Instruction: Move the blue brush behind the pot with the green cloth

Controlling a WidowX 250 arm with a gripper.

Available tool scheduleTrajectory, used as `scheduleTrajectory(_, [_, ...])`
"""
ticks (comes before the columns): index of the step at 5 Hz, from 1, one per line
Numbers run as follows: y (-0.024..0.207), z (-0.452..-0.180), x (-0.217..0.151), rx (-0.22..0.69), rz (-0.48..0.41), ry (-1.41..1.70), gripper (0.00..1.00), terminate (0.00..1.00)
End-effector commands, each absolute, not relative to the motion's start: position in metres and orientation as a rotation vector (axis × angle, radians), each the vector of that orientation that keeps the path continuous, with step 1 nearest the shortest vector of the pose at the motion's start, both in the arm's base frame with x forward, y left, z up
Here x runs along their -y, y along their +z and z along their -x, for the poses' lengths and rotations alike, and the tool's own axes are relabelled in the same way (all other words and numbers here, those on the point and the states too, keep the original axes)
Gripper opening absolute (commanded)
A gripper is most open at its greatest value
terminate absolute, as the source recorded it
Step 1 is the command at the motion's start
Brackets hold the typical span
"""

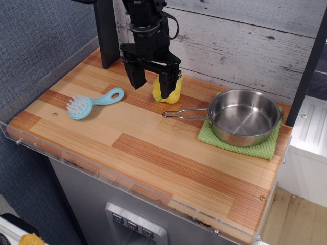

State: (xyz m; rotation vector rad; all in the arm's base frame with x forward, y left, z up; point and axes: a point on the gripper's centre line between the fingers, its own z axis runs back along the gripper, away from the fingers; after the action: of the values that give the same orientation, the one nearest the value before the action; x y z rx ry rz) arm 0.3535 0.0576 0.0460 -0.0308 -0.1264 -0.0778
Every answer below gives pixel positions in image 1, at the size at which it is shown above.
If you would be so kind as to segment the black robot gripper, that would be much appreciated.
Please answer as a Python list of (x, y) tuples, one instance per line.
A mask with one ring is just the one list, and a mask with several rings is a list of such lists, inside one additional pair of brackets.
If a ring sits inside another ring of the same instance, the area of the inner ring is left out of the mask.
[(180, 59), (169, 51), (170, 41), (163, 34), (151, 37), (136, 35), (134, 43), (122, 43), (126, 74), (134, 89), (146, 83), (145, 70), (159, 74), (161, 97), (168, 98), (175, 90), (180, 74)]

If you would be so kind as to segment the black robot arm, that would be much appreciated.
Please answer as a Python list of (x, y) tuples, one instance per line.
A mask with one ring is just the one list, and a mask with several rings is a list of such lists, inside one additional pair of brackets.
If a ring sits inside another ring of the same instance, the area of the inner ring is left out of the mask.
[(168, 19), (177, 19), (164, 12), (165, 1), (123, 1), (130, 16), (129, 28), (134, 43), (122, 43), (123, 62), (131, 85), (139, 89), (146, 83), (145, 70), (159, 75), (161, 95), (157, 101), (167, 99), (181, 77), (181, 60), (169, 50), (170, 41), (179, 34), (169, 34)]

